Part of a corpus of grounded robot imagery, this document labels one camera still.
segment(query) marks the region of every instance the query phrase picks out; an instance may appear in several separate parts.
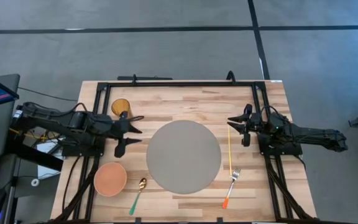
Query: orange-handled fork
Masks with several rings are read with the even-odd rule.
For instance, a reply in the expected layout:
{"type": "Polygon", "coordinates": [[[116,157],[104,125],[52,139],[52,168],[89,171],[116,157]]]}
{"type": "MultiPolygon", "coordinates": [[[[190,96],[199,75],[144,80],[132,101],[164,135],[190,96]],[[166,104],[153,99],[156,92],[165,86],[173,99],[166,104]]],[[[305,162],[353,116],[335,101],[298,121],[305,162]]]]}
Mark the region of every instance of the orange-handled fork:
{"type": "Polygon", "coordinates": [[[237,178],[239,178],[240,176],[240,169],[236,168],[233,172],[233,175],[231,175],[231,185],[230,185],[230,189],[229,189],[229,192],[227,193],[227,196],[226,198],[224,199],[224,202],[223,202],[223,205],[222,205],[222,208],[226,209],[227,208],[227,204],[229,203],[229,196],[230,196],[230,193],[231,193],[231,190],[233,189],[233,185],[234,185],[234,181],[237,180],[237,178]]]}

